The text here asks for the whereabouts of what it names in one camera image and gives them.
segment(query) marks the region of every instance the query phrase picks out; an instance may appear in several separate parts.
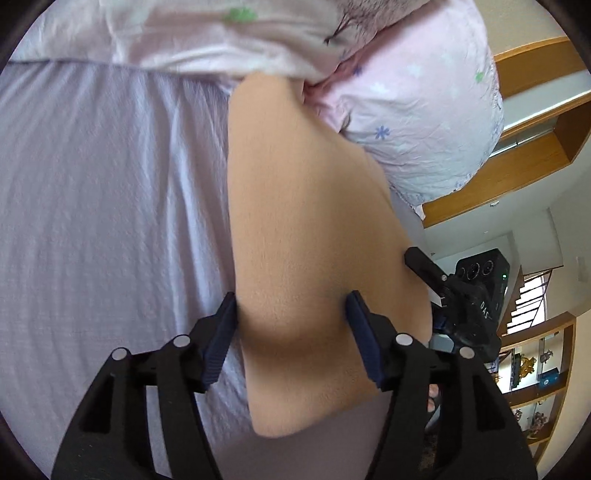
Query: blue box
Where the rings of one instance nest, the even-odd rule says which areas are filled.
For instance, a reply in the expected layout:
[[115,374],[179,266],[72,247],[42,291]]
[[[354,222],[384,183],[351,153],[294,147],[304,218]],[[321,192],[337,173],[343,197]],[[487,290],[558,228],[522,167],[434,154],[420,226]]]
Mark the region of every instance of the blue box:
[[558,376],[560,373],[558,372],[557,368],[553,368],[552,370],[548,370],[540,374],[538,380],[540,381],[540,388],[547,388],[550,385],[555,384],[558,381]]

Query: pink pillow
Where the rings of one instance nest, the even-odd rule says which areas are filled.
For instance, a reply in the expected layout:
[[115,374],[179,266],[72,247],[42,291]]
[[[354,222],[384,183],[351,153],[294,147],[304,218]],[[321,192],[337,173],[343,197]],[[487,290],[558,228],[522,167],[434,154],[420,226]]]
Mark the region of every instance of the pink pillow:
[[306,104],[385,170],[411,206],[461,189],[503,129],[486,28],[473,0],[431,0],[382,30]]

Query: black gripper frame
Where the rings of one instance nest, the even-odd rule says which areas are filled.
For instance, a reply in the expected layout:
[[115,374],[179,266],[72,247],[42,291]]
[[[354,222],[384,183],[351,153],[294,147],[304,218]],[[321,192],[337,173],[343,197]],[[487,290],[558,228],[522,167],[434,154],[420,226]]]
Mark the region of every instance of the black gripper frame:
[[[392,401],[366,480],[535,480],[525,437],[478,356],[427,349],[367,308],[359,292],[345,313],[368,376]],[[155,472],[145,387],[156,385],[164,444],[174,480],[221,480],[203,430],[195,393],[217,381],[237,326],[236,300],[226,295],[199,320],[154,352],[116,349],[68,427],[52,480],[166,480]],[[420,472],[428,386],[442,395],[435,467]]]

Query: bed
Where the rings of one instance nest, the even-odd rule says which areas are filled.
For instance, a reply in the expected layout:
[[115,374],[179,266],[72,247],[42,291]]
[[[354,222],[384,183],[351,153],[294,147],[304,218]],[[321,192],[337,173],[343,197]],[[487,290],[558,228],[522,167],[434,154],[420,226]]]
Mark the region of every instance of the bed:
[[[233,288],[228,95],[219,78],[142,65],[19,60],[0,76],[0,446],[18,450],[12,431],[41,478],[114,348],[159,348]],[[391,200],[426,250],[420,217],[395,190]],[[363,478],[389,395],[260,438],[238,342],[199,405],[223,477]],[[169,475],[155,391],[148,408],[155,465]]]

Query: finger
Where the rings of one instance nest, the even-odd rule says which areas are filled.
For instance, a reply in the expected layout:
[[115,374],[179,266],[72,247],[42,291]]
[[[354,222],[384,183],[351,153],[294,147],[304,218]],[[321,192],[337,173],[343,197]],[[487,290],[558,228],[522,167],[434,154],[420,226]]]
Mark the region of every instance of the finger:
[[438,396],[439,396],[439,387],[437,386],[437,384],[432,383],[431,385],[429,385],[429,397],[437,398]]

